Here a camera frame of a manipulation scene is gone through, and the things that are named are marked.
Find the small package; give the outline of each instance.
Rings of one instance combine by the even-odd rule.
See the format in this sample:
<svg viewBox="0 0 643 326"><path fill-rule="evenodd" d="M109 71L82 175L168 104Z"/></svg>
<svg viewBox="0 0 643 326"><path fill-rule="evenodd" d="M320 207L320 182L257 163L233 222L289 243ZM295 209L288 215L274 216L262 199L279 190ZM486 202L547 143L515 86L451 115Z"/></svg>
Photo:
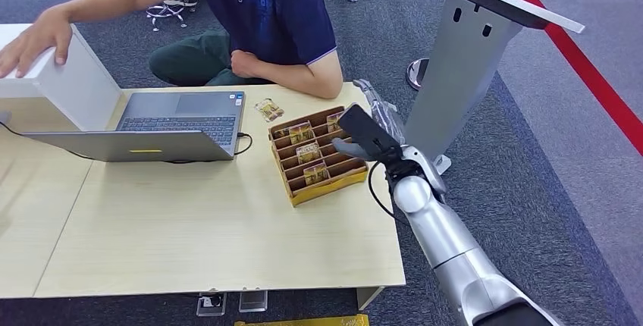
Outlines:
<svg viewBox="0 0 643 326"><path fill-rule="evenodd" d="M297 148L296 153L297 161L300 165L322 157L322 152L319 150L319 144L314 142Z"/></svg>
<svg viewBox="0 0 643 326"><path fill-rule="evenodd" d="M288 128L285 127L284 129L277 130L273 132L272 137L275 139L283 138L284 136L290 135L290 132L288 131Z"/></svg>
<svg viewBox="0 0 643 326"><path fill-rule="evenodd" d="M267 122L271 122L284 114L284 110L277 106L272 99L263 99L255 105L255 109L261 112Z"/></svg>
<svg viewBox="0 0 643 326"><path fill-rule="evenodd" d="M315 137L310 121L287 128L290 144L297 144Z"/></svg>
<svg viewBox="0 0 643 326"><path fill-rule="evenodd" d="M304 168L303 177L306 180L306 185L310 186L311 184L327 180L331 176L328 173L326 164L320 163L318 165L313 165L312 167Z"/></svg>
<svg viewBox="0 0 643 326"><path fill-rule="evenodd" d="M326 124L328 125L329 133L338 131L340 129L339 120L342 114L343 114L343 111L338 112L336 114L330 114L326 117Z"/></svg>

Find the man's right hand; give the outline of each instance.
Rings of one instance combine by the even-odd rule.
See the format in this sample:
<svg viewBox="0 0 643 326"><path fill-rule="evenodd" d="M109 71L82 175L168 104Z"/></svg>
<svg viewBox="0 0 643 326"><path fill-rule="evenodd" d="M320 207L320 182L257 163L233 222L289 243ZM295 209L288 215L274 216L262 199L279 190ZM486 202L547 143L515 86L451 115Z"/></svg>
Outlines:
<svg viewBox="0 0 643 326"><path fill-rule="evenodd" d="M64 9L55 6L44 11L31 27L0 51L0 78L16 67L16 77L24 77L40 53L50 47L56 47L56 64L64 64L70 41L71 25Z"/></svg>

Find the clear plastic bag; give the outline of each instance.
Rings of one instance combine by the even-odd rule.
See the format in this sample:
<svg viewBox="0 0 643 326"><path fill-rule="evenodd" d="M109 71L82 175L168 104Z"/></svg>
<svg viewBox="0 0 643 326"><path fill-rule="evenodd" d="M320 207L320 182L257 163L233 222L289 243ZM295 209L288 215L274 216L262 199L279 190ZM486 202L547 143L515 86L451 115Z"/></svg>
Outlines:
<svg viewBox="0 0 643 326"><path fill-rule="evenodd" d="M369 101L373 120L386 130L400 145L405 144L404 123L397 113L395 105L382 100L367 80L354 80L353 85L359 87Z"/></svg>

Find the table leg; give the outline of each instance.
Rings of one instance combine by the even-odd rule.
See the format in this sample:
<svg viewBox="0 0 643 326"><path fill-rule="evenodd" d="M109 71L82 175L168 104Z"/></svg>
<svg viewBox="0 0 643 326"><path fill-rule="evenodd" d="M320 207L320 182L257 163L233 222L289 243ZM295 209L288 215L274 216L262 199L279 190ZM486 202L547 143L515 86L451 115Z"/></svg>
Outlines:
<svg viewBox="0 0 643 326"><path fill-rule="evenodd" d="M384 290L384 287L357 288L357 308L364 311L366 306L373 302L373 299Z"/></svg>

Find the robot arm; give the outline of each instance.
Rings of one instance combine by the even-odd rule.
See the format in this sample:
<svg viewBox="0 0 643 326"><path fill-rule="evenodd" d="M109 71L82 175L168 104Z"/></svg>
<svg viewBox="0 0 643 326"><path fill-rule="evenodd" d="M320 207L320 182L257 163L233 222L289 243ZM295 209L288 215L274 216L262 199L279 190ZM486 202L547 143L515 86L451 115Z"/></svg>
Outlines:
<svg viewBox="0 0 643 326"><path fill-rule="evenodd" d="M358 105L339 125L353 144L335 140L340 152L386 167L389 191L402 210L460 324L561 325L494 266L460 217L446 205L444 182L413 146L400 146Z"/></svg>

